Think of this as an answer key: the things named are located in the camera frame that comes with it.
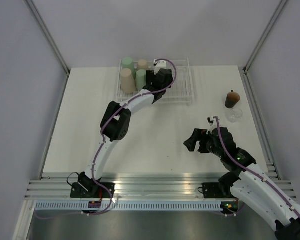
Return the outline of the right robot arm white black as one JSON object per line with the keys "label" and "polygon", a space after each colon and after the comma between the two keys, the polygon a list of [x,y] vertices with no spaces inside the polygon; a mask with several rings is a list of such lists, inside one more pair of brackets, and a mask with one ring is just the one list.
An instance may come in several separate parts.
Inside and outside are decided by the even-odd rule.
{"label": "right robot arm white black", "polygon": [[278,240],[300,240],[300,205],[266,175],[246,150],[237,147],[227,128],[196,128],[183,144],[190,152],[198,146],[199,153],[220,158],[228,170],[218,180],[221,196],[235,197],[251,208],[274,230]]}

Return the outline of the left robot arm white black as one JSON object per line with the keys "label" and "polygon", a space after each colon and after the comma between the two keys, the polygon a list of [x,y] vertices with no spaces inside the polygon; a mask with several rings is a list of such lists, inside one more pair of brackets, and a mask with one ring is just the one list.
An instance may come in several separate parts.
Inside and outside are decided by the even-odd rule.
{"label": "left robot arm white black", "polygon": [[111,152],[127,135],[132,115],[160,100],[176,81],[176,77],[176,72],[161,68],[150,84],[138,94],[121,103],[109,103],[100,124],[101,141],[98,149],[86,170],[78,174],[77,182],[71,184],[71,198],[97,198],[100,189],[112,195],[109,188],[100,183]]}

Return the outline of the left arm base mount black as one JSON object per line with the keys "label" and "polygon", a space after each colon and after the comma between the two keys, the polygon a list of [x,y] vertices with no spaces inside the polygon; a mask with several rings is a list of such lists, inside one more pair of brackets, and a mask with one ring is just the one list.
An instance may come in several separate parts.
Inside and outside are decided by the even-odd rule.
{"label": "left arm base mount black", "polygon": [[[77,175],[77,182],[70,183],[69,178],[72,174]],[[66,179],[66,183],[71,187],[70,197],[74,199],[109,199],[115,193],[115,183],[101,182],[96,184],[92,178],[86,176],[85,172],[73,172]]]}

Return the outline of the dark brown mug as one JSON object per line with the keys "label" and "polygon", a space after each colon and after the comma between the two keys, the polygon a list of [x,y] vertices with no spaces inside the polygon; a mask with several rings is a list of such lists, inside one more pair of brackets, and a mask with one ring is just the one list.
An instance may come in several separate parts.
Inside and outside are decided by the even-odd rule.
{"label": "dark brown mug", "polygon": [[227,109],[232,109],[237,105],[237,103],[240,100],[241,100],[241,96],[234,90],[231,90],[226,96],[224,105]]}

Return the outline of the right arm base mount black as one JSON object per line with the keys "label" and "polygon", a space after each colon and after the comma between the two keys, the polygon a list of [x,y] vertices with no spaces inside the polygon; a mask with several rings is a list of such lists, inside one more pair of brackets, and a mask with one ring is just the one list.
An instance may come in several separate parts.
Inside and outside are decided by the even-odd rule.
{"label": "right arm base mount black", "polygon": [[205,199],[229,199],[233,197],[231,194],[222,192],[217,182],[204,182],[201,184],[201,188]]}

